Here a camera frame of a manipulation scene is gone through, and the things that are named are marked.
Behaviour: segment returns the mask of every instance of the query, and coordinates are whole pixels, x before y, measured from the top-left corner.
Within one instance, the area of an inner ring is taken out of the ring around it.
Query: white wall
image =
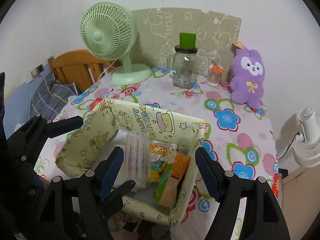
[[[131,10],[186,7],[240,17],[239,39],[261,53],[266,68],[264,102],[279,153],[298,128],[294,115],[309,105],[320,110],[320,28],[302,0],[17,0],[0,25],[5,97],[49,56],[84,48],[82,15],[100,1]]]

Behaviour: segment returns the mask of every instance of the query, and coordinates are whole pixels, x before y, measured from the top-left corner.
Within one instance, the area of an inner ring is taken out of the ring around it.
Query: cotton swab container
[[[212,87],[219,86],[221,81],[221,76],[226,73],[227,72],[220,66],[213,65],[208,71],[207,84]]]

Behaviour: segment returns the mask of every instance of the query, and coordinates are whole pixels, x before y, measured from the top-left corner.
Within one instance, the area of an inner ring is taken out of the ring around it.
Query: power cord
[[[109,68],[113,68],[113,69],[116,68],[116,67],[113,67],[113,66],[112,66],[116,61],[117,61],[117,60],[115,60],[114,62],[112,62],[111,65],[109,65],[109,66],[101,73],[101,75],[99,76],[98,80],[100,80],[101,76],[102,76]]]
[[[33,82],[34,82],[34,80],[35,80],[35,77],[34,77],[34,76],[33,76],[32,78],[33,78],[33,79],[32,79],[32,84],[31,84],[31,95],[30,95],[30,104],[29,104],[29,115],[28,115],[28,121],[30,120],[31,99],[32,99],[32,96],[33,96],[33,94],[32,94],[32,90],[33,90]]]
[[[295,134],[295,136],[293,137],[293,139],[292,139],[291,143],[289,144],[287,150],[286,150],[285,153],[278,159],[278,161],[279,161],[283,156],[285,156],[285,154],[286,154],[287,151],[290,149],[290,146],[292,145],[292,143],[293,143],[293,141],[294,141],[294,139],[296,138],[297,135],[300,135],[300,133],[297,132],[297,133]]]

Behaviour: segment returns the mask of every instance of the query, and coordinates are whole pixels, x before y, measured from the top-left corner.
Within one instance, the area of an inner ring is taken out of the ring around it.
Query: power outlet
[[[30,74],[32,78],[35,78],[37,75],[39,75],[44,70],[43,65],[39,65],[38,67],[34,68]]]
[[[26,83],[29,84],[34,78],[36,78],[42,71],[44,70],[43,65],[39,65],[38,67],[34,68],[30,71],[30,75],[26,73]]]
[[[34,68],[33,70],[31,70],[30,74],[32,79],[34,79],[39,74],[38,69]]]

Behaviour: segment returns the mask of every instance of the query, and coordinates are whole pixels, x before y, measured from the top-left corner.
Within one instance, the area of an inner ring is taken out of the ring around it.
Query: floral tablecloth
[[[272,128],[266,109],[236,105],[230,100],[229,84],[221,82],[217,88],[206,84],[198,76],[191,89],[180,89],[172,84],[166,70],[152,68],[152,76],[141,83],[128,86],[115,85],[111,75],[96,82],[86,92],[68,103],[54,121],[80,115],[85,118],[103,99],[115,98],[151,105],[206,120],[208,128],[201,142],[213,160],[225,170],[232,170],[246,179],[264,176],[278,197],[278,164]],[[54,161],[68,139],[68,134],[48,140],[39,156],[35,170],[48,180],[56,175],[67,178]],[[218,203],[209,195],[200,176],[183,221],[171,228],[173,239],[204,239],[217,212]],[[245,211],[241,200],[238,219],[231,239],[238,239]]]

